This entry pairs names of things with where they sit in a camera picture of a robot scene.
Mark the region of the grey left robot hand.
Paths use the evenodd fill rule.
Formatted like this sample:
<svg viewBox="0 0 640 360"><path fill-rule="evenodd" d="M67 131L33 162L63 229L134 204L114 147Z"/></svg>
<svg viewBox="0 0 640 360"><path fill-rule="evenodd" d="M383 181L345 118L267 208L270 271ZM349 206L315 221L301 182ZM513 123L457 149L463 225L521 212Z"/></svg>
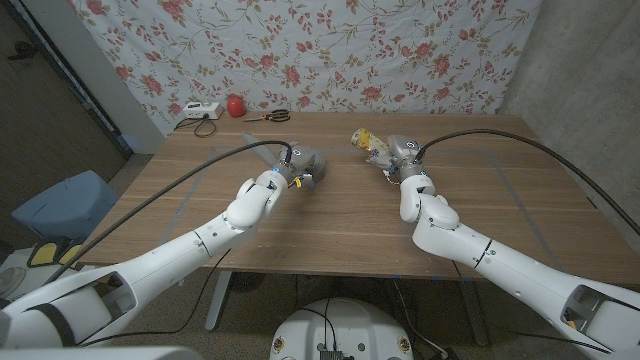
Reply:
<svg viewBox="0 0 640 360"><path fill-rule="evenodd" d="M290 187L313 188L324 179L326 160L317 149L294 144L291 150L291 158L286 161L288 149L284 147L280 152L280 159L273 167L274 171L285 177Z"/></svg>

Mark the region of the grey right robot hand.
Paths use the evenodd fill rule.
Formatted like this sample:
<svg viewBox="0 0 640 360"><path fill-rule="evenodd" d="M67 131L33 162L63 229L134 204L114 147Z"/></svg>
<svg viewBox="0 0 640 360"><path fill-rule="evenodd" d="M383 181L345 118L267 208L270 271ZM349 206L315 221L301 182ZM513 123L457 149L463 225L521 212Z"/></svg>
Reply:
<svg viewBox="0 0 640 360"><path fill-rule="evenodd" d="M371 135L368 148L371 156L367 161L400 182L414 175L425 175L422 164L416 160L420 146L407 136L390 135L384 142Z"/></svg>

